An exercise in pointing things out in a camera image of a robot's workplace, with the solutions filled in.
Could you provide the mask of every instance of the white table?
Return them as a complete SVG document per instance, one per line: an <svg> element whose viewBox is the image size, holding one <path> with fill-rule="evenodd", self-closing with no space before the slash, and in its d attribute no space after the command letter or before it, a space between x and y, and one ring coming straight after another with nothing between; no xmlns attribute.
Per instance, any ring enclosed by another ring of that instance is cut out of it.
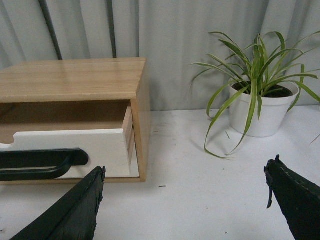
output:
<svg viewBox="0 0 320 240"><path fill-rule="evenodd" d="M245 138L232 160L204 153L209 123L204 110L152 113L147 181L104 185L95 240L294 239L274 196L266 209L264 166L280 154L288 168L320 186L320 139L310 145L320 134L319 106L293 108L276 135ZM210 136L215 131L208 148L220 155L241 137L228 114ZM0 240L10 239L71 188L0 186Z"/></svg>

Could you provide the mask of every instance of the curtain fold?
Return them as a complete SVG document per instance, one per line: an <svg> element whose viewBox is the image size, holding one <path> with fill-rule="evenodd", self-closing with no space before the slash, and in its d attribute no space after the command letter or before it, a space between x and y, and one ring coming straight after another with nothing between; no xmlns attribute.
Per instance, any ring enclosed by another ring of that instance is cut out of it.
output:
<svg viewBox="0 0 320 240"><path fill-rule="evenodd" d="M228 81L211 72L191 86L201 71L191 63L212 63L209 53L229 55L208 32L224 32L245 47L257 33L279 31L291 44L320 30L319 12L314 0L0 0L0 69L56 60L57 47L62 59L112 58L115 50L118 58L148 59L152 110L204 109ZM319 37L308 44L302 47L320 45ZM319 51L301 59L308 70L319 68ZM320 94L318 81L305 82ZM213 107L228 97L223 92ZM317 103L302 92L298 104Z"/></svg>

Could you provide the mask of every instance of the wooden box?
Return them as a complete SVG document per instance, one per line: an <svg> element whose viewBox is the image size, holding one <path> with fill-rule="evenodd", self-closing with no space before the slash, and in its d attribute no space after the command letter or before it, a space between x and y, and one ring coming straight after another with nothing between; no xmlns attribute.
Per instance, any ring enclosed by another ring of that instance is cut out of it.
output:
<svg viewBox="0 0 320 240"><path fill-rule="evenodd" d="M25 62L0 71L0 152L84 150L89 161L53 180L76 183L96 166L106 182L144 182L150 138L145 58Z"/></svg>

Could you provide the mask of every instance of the black handle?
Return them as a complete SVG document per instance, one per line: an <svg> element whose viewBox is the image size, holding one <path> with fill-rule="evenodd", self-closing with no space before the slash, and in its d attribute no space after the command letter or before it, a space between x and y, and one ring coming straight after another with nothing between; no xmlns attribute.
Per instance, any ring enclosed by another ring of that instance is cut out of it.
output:
<svg viewBox="0 0 320 240"><path fill-rule="evenodd" d="M0 182L1 181L25 181L25 180L47 180L59 178L62 175L66 174L72 166L82 166L88 163L89 156L87 153L81 149L59 149L59 150L36 150L36 151L17 151L17 152L1 152L0 153L0 167L4 168L27 168L30 167L30 157L36 157L34 159L35 163L39 162L37 157L42 156L54 156L54 162L57 162L58 159L62 159L62 163L58 166L46 168L46 169L20 169L20 170L0 170ZM50 162L50 159L46 159L43 165L34 165L33 167L47 167Z"/></svg>

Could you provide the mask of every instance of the wood grain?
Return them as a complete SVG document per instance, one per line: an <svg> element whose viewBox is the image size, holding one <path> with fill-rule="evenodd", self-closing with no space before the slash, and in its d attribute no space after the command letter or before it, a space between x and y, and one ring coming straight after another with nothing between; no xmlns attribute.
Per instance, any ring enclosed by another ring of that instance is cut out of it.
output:
<svg viewBox="0 0 320 240"><path fill-rule="evenodd" d="M130 100L145 58L25 62L0 71L0 103Z"/></svg>

